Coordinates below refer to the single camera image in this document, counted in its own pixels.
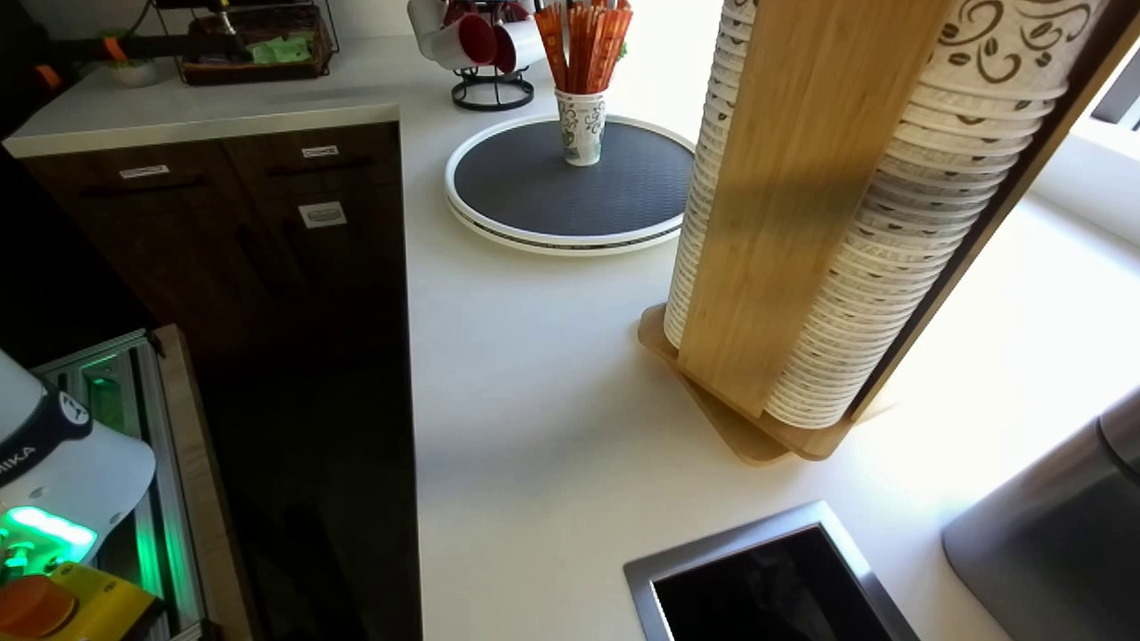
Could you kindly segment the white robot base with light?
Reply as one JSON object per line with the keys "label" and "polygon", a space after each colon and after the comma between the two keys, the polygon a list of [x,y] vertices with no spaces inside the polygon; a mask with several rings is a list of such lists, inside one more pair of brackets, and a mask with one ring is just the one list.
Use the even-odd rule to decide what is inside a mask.
{"label": "white robot base with light", "polygon": [[0,573],[88,562],[158,473],[146,440],[0,352]]}

